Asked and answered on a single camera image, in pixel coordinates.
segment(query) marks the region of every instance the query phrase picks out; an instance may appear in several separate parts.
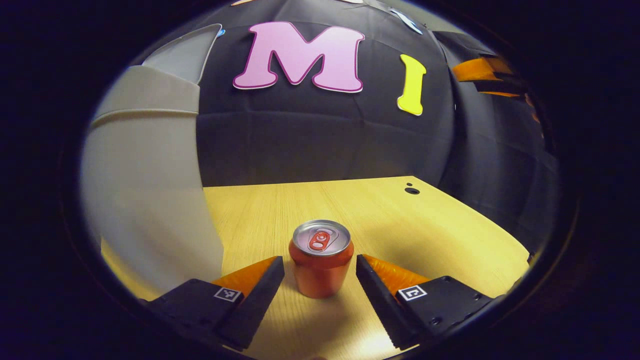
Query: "black fabric backdrop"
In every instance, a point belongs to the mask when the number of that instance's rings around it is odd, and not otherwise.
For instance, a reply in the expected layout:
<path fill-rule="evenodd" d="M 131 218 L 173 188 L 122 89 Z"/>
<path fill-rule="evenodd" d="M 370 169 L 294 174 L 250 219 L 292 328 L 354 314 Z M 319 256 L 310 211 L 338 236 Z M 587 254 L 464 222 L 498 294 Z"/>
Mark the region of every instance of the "black fabric backdrop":
<path fill-rule="evenodd" d="M 358 47 L 363 90 L 345 94 L 313 85 L 321 60 L 299 85 L 290 84 L 274 61 L 275 85 L 234 88 L 253 42 L 248 28 L 268 21 L 289 21 L 307 40 L 329 26 L 363 33 Z M 460 62 L 493 54 L 474 38 L 421 25 L 419 35 L 375 0 L 254 1 L 200 16 L 132 64 L 215 23 L 226 33 L 216 40 L 200 83 L 196 142 L 203 186 L 414 175 L 493 220 L 530 252 L 551 233 L 559 176 L 532 108 L 481 94 L 451 75 Z M 397 107 L 405 72 L 400 54 L 427 68 L 419 117 Z"/>

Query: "soda can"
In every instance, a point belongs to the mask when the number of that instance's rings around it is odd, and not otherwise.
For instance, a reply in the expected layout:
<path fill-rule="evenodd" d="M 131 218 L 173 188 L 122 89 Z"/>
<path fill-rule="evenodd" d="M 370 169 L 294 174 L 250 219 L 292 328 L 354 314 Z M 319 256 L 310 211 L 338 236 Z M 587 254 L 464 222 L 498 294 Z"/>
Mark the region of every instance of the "soda can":
<path fill-rule="evenodd" d="M 298 226 L 289 242 L 298 291 L 313 299 L 340 290 L 353 257 L 349 231 L 331 220 L 311 220 Z"/>

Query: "can top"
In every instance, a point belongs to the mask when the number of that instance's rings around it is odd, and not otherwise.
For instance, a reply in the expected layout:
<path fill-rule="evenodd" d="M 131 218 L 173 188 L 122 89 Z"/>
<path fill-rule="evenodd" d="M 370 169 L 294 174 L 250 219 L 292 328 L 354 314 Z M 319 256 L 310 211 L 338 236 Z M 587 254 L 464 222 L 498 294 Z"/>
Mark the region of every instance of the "can top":
<path fill-rule="evenodd" d="M 293 244 L 313 256 L 331 256 L 349 246 L 351 234 L 346 227 L 331 220 L 311 220 L 293 232 Z"/>

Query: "pink letter m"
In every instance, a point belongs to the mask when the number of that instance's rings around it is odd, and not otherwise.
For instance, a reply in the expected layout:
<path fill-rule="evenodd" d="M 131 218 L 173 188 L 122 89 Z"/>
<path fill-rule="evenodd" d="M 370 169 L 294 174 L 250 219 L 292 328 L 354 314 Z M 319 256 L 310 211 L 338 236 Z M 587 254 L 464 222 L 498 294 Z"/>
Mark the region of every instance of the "pink letter m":
<path fill-rule="evenodd" d="M 234 79 L 238 89 L 266 88 L 278 81 L 271 71 L 275 54 L 290 83 L 298 85 L 320 57 L 322 70 L 312 81 L 319 88 L 359 92 L 358 43 L 364 35 L 358 31 L 332 26 L 326 28 L 311 42 L 307 42 L 290 22 L 276 21 L 253 25 L 253 45 L 244 72 Z"/>

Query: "table surface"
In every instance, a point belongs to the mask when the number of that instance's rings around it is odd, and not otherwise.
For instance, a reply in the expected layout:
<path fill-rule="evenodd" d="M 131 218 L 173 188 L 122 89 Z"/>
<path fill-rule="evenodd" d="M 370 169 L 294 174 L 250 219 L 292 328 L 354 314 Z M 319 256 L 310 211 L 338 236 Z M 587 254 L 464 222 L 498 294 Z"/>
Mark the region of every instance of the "table surface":
<path fill-rule="evenodd" d="M 411 183 L 420 191 L 404 189 Z M 349 229 L 355 254 L 395 263 L 430 279 L 450 275 L 490 297 L 529 268 L 528 252 L 478 212 L 413 176 L 204 188 L 225 248 L 228 274 L 281 255 L 285 278 L 243 353 L 259 360 L 384 359 L 393 347 L 358 282 L 352 260 L 328 299 L 298 293 L 287 246 L 307 220 Z"/>

